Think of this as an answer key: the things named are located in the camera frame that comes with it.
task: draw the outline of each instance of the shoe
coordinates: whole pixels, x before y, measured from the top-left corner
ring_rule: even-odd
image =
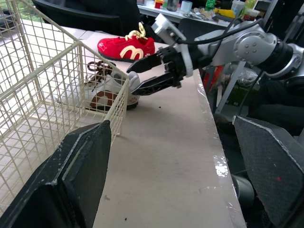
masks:
[[[145,37],[146,31],[139,23],[139,31],[132,31],[124,38],[105,38],[99,41],[97,48],[101,56],[109,60],[134,62],[155,53],[154,40]]]
[[[99,61],[94,63],[97,65],[96,69],[90,68],[91,62],[88,64],[88,69],[91,71],[97,71],[95,75],[92,75],[85,83],[85,108],[92,110],[108,111],[119,91],[121,90],[124,81],[120,73],[112,71],[111,67],[99,67],[103,62]],[[127,100],[127,110],[133,109],[138,105],[138,95],[132,95],[132,91],[138,87],[140,80],[138,74],[134,71],[129,75],[129,91]],[[61,104],[69,104],[71,106],[80,106],[80,85],[77,81],[73,81],[71,85],[67,86],[66,91],[57,99],[57,102]]]

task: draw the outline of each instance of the white wire basket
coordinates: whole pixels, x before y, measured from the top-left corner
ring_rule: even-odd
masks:
[[[22,12],[25,6],[30,13]],[[0,0],[0,14],[6,25],[0,28],[1,216],[67,133],[110,120],[113,142],[121,132],[129,79],[25,1]],[[87,79],[107,78],[105,71],[96,75],[87,68],[100,60],[100,68],[111,66],[122,76],[118,92],[105,91],[108,111],[86,105]],[[69,99],[63,102],[62,97]]]

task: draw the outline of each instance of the bottle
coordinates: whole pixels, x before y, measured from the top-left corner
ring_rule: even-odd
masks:
[[[245,14],[245,9],[253,9],[255,6],[257,0],[246,0],[245,1],[245,7],[243,8],[240,16],[244,16]]]
[[[205,10],[206,11],[213,10],[214,6],[215,6],[215,0],[207,0]]]

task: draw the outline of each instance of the black cable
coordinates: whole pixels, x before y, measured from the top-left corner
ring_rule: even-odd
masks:
[[[237,29],[235,29],[235,30],[233,30],[231,32],[228,32],[226,34],[222,34],[222,35],[220,35],[218,37],[214,37],[214,38],[210,38],[210,39],[205,39],[205,40],[200,40],[200,41],[186,41],[186,40],[179,39],[176,42],[179,43],[179,44],[188,44],[188,45],[199,45],[199,44],[213,43],[213,42],[219,41],[221,39],[224,39],[226,37],[229,37],[231,35],[234,35],[234,34],[236,34],[238,32],[241,32],[243,30],[246,30],[248,28],[251,28],[251,27],[257,25],[261,20],[262,19],[260,18],[259,20],[255,21],[255,22],[253,22],[251,24],[248,24],[248,25],[245,25],[243,27],[237,28]]]
[[[261,70],[261,72],[258,74],[258,76],[256,77],[256,79],[253,82],[253,84],[250,86],[249,90],[247,91],[246,95],[244,96],[244,99],[242,100],[241,105],[239,106],[237,115],[241,115],[241,112],[242,112],[242,109],[243,109],[243,105],[244,105],[245,101],[247,100],[248,95],[250,94],[251,90],[253,89],[253,87],[255,86],[255,84],[257,83],[258,79],[262,76],[263,73],[264,73],[264,71]]]
[[[243,21],[241,18],[234,18],[234,19],[230,22],[230,24],[226,27],[226,29],[224,30],[224,32],[223,32],[222,35],[226,34],[226,33],[229,31],[229,29],[231,29],[232,25],[234,25],[234,23],[235,23],[237,20]],[[222,42],[223,42],[223,39],[221,39],[221,40],[218,42],[217,46],[216,46],[215,49],[214,49],[214,52],[212,53],[211,58],[214,58],[214,56],[216,55],[217,51],[219,50],[219,46],[222,44]]]

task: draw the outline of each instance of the cup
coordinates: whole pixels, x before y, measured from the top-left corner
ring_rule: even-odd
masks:
[[[179,5],[180,0],[168,0],[167,10],[175,12]]]
[[[245,14],[243,16],[244,20],[254,21],[255,18],[259,15],[260,11],[255,9],[245,9]]]
[[[234,0],[232,2],[232,7],[231,7],[232,11],[234,12],[234,16],[238,17],[244,6],[245,6],[244,2]]]
[[[182,1],[181,2],[180,10],[182,12],[188,13],[188,12],[191,11],[191,8],[192,8],[192,2],[190,2],[190,1]]]

